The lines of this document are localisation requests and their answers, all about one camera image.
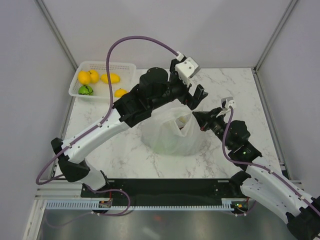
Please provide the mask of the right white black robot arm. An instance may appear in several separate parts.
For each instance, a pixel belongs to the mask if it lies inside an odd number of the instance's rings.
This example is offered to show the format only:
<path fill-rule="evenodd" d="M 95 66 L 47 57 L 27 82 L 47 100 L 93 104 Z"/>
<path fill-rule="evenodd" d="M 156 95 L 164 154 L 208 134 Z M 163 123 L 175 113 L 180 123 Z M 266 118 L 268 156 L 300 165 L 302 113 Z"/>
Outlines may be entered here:
<path fill-rule="evenodd" d="M 224 121 L 222 108 L 194 111 L 201 131 L 212 131 L 222 142 L 225 158 L 240 167 L 228 185 L 234 197 L 245 195 L 277 215 L 298 240 L 320 238 L 320 199 L 292 183 L 272 167 L 249 141 L 251 136 L 242 120 Z"/>

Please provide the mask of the white lemon-print plastic bag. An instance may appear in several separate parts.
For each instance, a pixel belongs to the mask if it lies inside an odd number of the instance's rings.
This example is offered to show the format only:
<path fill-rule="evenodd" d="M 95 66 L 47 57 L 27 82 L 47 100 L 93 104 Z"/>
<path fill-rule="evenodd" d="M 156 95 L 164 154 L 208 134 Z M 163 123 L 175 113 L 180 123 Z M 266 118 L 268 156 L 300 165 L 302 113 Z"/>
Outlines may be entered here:
<path fill-rule="evenodd" d="M 160 155 L 194 155 L 200 151 L 204 138 L 188 107 L 156 112 L 141 124 L 141 141 Z"/>

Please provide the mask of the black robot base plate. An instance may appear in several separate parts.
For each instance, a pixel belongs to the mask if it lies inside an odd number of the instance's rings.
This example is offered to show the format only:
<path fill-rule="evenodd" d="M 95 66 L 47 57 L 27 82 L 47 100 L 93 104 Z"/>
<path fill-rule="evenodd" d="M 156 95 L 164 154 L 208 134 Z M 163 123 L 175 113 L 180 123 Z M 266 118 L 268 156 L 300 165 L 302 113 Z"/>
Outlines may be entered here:
<path fill-rule="evenodd" d="M 228 178 L 111 178 L 101 190 L 122 190 L 138 206 L 220 205 L 252 200 Z"/>

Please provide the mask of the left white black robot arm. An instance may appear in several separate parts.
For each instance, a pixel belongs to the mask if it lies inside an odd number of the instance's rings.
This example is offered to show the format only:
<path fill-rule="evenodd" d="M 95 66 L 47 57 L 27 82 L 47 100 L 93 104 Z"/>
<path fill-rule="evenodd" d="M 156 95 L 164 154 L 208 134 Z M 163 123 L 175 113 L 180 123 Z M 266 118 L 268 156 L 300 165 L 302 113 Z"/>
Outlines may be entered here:
<path fill-rule="evenodd" d="M 194 110 L 208 95 L 200 84 L 194 94 L 189 92 L 191 79 L 199 70 L 200 66 L 191 57 L 172 60 L 169 71 L 150 68 L 128 93 L 111 102 L 110 113 L 101 120 L 69 139 L 53 139 L 51 145 L 65 179 L 85 184 L 98 197 L 105 197 L 110 190 L 107 177 L 87 163 L 86 157 L 110 138 L 150 118 L 155 109 L 174 100 Z"/>

